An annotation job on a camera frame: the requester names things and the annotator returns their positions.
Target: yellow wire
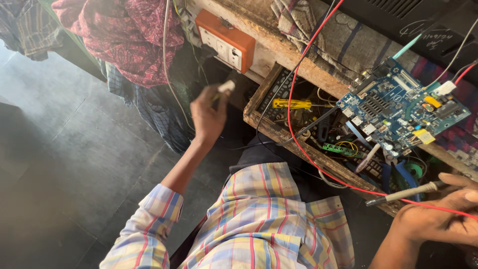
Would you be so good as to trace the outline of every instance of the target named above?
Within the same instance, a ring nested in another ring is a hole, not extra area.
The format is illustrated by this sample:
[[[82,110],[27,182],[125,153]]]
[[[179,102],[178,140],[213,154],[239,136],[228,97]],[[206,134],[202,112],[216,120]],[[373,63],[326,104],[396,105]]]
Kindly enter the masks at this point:
[[[179,15],[178,7],[176,6],[176,1],[175,0],[173,0],[173,5],[174,5],[174,9],[176,10],[176,14],[178,14],[179,19],[181,20],[181,22],[184,25],[184,28],[186,29],[186,34],[187,34],[187,37],[188,37],[187,39],[189,39],[190,38],[189,30],[187,29],[186,22],[184,22],[181,15]],[[197,57],[196,57],[196,51],[194,50],[193,42],[190,39],[189,39],[189,43],[191,44],[191,47],[193,48],[194,59],[196,59],[196,62],[199,64],[199,61],[197,60]],[[204,72],[204,68],[203,68],[202,65],[201,65],[201,70],[203,71],[204,78],[206,79],[206,84],[209,85],[209,82],[207,81],[207,77],[206,77],[206,72]]]
[[[355,154],[352,155],[352,156],[348,156],[348,155],[345,155],[345,154],[342,154],[342,155],[347,156],[347,157],[354,157],[355,155],[357,155],[357,154],[359,153],[359,147],[358,147],[356,144],[352,143],[352,142],[342,141],[342,142],[336,143],[335,145],[336,145],[336,146],[342,146],[344,143],[349,143],[350,146],[352,147],[352,150],[354,150],[354,147],[355,147]]]

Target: blue pliers handle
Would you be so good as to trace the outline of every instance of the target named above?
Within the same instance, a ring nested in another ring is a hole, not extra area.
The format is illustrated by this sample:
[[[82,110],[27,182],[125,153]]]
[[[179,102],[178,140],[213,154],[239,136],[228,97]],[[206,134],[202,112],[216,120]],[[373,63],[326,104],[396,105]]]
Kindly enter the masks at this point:
[[[413,178],[413,176],[405,169],[405,160],[401,161],[397,165],[395,165],[395,169],[402,175],[402,177],[407,181],[408,185],[410,185],[410,188],[416,188],[418,187],[417,182]],[[420,195],[416,194],[414,195],[415,201],[421,202],[422,199],[420,199]]]

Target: shirt sleeve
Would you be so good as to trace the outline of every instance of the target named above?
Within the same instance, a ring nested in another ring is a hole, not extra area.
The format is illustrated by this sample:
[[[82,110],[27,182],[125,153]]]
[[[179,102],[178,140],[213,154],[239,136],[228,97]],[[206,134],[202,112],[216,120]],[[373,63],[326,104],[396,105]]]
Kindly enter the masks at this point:
[[[164,242],[180,219],[183,197],[159,184],[139,206],[99,265],[101,269],[169,268]]]

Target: shirt cuff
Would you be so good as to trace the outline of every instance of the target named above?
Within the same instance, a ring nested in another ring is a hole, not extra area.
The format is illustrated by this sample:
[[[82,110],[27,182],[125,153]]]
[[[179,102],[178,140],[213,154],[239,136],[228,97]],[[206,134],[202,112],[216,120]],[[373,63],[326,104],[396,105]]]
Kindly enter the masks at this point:
[[[181,194],[158,184],[139,203],[140,207],[160,218],[178,222],[181,218],[183,208],[183,197]]]

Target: person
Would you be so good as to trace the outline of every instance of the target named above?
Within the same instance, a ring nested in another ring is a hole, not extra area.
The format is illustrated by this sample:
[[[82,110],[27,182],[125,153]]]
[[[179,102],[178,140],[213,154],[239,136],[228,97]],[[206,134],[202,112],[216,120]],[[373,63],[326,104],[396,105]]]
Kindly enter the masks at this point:
[[[320,199],[292,165],[263,145],[246,149],[230,168],[217,201],[170,259],[164,243],[180,219],[182,194],[226,121],[230,92],[221,95],[217,110],[211,108],[216,93],[217,87],[207,87],[191,103],[196,137],[139,203],[100,268],[352,268],[352,239],[339,197]],[[439,178],[459,190],[425,203],[478,216],[478,183],[444,173]],[[407,205],[369,268],[414,268],[426,240],[478,246],[477,239],[474,219]]]

